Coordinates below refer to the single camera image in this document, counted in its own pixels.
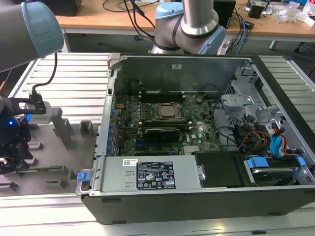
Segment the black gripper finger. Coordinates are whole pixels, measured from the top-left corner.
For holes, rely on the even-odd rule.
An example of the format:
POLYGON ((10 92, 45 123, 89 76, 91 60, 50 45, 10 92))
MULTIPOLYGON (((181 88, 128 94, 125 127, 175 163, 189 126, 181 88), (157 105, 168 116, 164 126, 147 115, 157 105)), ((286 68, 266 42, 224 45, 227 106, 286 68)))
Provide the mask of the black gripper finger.
POLYGON ((0 148, 0 174, 4 175, 22 167, 21 148, 0 148))
POLYGON ((20 124, 19 134, 17 136, 18 144, 17 149, 22 159, 31 160, 33 155, 29 152, 28 142, 31 140, 31 131, 29 124, 24 117, 18 119, 20 124))

